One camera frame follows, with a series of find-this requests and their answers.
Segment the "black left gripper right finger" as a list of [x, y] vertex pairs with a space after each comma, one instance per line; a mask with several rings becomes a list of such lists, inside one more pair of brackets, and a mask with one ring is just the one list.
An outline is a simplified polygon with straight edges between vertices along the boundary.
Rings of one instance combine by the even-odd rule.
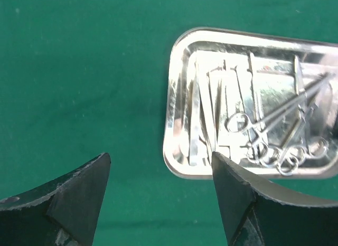
[[228, 245], [337, 245], [337, 201], [278, 185], [218, 152], [211, 165]]

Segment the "green surgical cloth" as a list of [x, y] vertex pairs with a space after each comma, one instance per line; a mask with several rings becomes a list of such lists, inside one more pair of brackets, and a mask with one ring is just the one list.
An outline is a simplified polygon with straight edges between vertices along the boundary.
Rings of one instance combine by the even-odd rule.
[[168, 62], [209, 26], [337, 42], [337, 0], [1, 0], [1, 198], [111, 155], [94, 245], [226, 245], [163, 159]]

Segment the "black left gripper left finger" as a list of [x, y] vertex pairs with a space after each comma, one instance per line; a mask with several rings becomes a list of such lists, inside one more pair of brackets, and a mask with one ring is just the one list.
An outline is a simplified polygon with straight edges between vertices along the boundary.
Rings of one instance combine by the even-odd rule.
[[102, 153], [75, 170], [1, 200], [1, 245], [92, 245], [110, 173]]

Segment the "steel forceps with ring handles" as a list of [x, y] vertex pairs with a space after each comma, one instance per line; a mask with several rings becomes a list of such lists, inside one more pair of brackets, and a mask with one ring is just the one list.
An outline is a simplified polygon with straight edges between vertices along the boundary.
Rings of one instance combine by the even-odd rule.
[[[243, 133], [244, 131], [248, 131], [249, 129], [257, 129], [260, 127], [261, 123], [268, 123], [269, 121], [273, 121], [278, 123], [277, 118], [279, 119], [281, 116], [287, 115], [293, 108], [297, 107], [300, 102], [306, 101], [311, 95], [314, 95], [319, 89], [321, 89], [326, 83], [328, 83], [331, 79], [335, 77], [334, 73], [328, 73], [319, 79], [316, 83], [310, 86], [305, 91], [301, 92], [298, 96], [288, 100], [283, 105], [279, 106], [276, 110], [272, 111], [268, 115], [264, 116], [263, 119], [258, 120], [257, 122], [252, 123], [249, 116], [244, 112], [238, 112], [233, 114], [226, 124], [226, 128], [231, 133]], [[234, 130], [231, 128], [232, 122], [237, 122], [239, 117], [243, 117], [246, 119], [246, 124], [238, 129]]]

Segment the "stainless steel instrument tray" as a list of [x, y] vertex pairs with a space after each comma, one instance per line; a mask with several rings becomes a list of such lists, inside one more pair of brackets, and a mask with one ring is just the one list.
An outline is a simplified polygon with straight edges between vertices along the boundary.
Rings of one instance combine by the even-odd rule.
[[337, 174], [337, 45], [197, 28], [174, 43], [163, 142], [176, 176], [218, 152], [267, 178]]

